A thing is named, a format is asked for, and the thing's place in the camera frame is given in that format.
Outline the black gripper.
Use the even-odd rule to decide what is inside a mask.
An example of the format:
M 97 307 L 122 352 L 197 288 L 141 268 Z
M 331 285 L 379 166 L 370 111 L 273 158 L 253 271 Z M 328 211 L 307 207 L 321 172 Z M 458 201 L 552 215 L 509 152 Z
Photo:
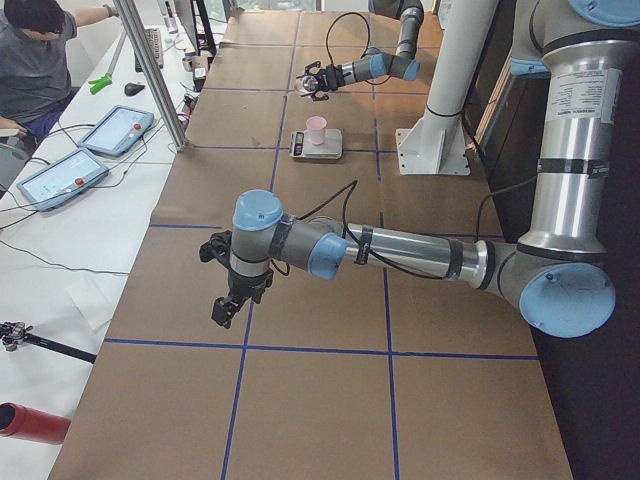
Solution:
M 324 69 L 320 61 L 312 62 L 304 68 L 305 75 L 322 75 L 323 87 L 312 89 L 308 88 L 306 94 L 313 102 L 327 101 L 327 90 L 338 90 L 344 86 L 344 77 L 342 74 L 342 68 L 335 65 L 327 65 Z
M 251 300 L 260 304 L 264 292 L 271 287 L 273 270 L 268 268 L 256 277 L 248 277 L 230 269 L 228 272 L 229 295 L 214 300 L 211 319 L 218 326 L 230 329 L 233 318 Z

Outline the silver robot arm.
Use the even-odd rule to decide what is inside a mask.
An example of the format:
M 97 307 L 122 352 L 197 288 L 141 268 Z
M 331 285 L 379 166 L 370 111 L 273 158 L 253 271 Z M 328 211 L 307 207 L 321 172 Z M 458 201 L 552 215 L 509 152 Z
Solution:
M 413 128 L 396 131 L 401 174 L 469 174 L 460 117 L 498 3 L 454 3 L 424 115 Z M 298 76 L 303 95 L 324 100 L 325 92 L 380 76 L 414 78 L 423 18 L 418 4 L 370 1 L 372 13 L 402 22 L 397 53 L 368 48 L 351 63 L 312 63 Z M 596 229 L 623 69 L 639 53 L 639 1 L 515 5 L 511 71 L 550 78 L 536 174 L 520 184 L 536 182 L 528 231 L 514 243 L 480 239 L 484 200 L 475 240 L 465 243 L 469 235 L 452 226 L 463 212 L 454 187 L 419 194 L 418 200 L 435 204 L 423 202 L 427 220 L 409 232 L 347 223 L 356 181 L 344 188 L 351 191 L 341 220 L 305 220 L 324 205 L 296 217 L 274 193 L 247 191 L 237 199 L 233 230 L 213 234 L 200 247 L 202 262 L 216 259 L 228 272 L 229 293 L 213 302 L 214 322 L 229 328 L 247 300 L 261 301 L 274 260 L 328 280 L 345 259 L 433 281 L 464 281 L 504 299 L 529 325 L 555 337 L 584 336 L 610 318 L 616 292 L 602 269 L 606 250 Z
M 368 21 L 359 12 L 340 14 L 330 25 L 325 36 L 325 49 L 329 63 L 322 67 L 320 61 L 305 66 L 304 73 L 296 77 L 295 88 L 302 97 L 312 101 L 326 101 L 329 92 L 347 85 L 366 82 L 375 85 L 374 79 L 387 76 L 414 81 L 420 70 L 415 59 L 419 31 L 424 21 L 421 1 L 369 1 L 370 13 L 399 20 L 401 23 L 397 47 L 394 54 L 385 53 L 370 44 L 371 29 Z M 329 47 L 329 38 L 334 25 L 344 17 L 355 15 L 366 27 L 367 40 L 361 57 L 352 62 L 336 65 Z

